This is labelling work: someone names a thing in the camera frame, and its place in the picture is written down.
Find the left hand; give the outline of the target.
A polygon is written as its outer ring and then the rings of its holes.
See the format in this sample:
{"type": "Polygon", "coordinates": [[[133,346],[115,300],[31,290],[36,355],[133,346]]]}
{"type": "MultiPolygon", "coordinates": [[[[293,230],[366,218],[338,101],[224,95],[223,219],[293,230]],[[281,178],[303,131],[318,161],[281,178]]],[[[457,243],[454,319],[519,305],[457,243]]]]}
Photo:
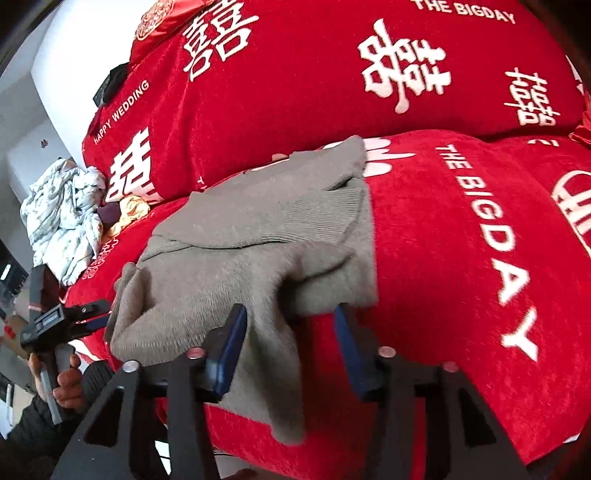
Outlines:
{"type": "MultiPolygon", "coordinates": [[[[53,389],[52,397],[57,404],[64,409],[75,410],[80,413],[84,410],[85,400],[82,389],[82,373],[79,370],[81,360],[76,354],[69,359],[70,367],[57,376],[58,386],[53,389]]],[[[38,356],[31,353],[28,358],[28,366],[35,381],[37,394],[42,401],[47,402],[40,378],[41,362],[38,356]]]]}

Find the black sleeve left forearm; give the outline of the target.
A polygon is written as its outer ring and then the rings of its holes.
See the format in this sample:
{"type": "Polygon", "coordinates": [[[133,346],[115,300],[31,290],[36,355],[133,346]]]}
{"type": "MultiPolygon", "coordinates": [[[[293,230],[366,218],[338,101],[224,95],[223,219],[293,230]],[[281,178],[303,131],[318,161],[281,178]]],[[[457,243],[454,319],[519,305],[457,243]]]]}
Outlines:
{"type": "Polygon", "coordinates": [[[93,362],[81,373],[85,400],[82,412],[66,409],[71,416],[56,425],[52,422],[47,402],[38,394],[23,410],[20,421],[1,440],[3,479],[51,477],[80,422],[113,376],[113,370],[105,361],[93,362]]]}

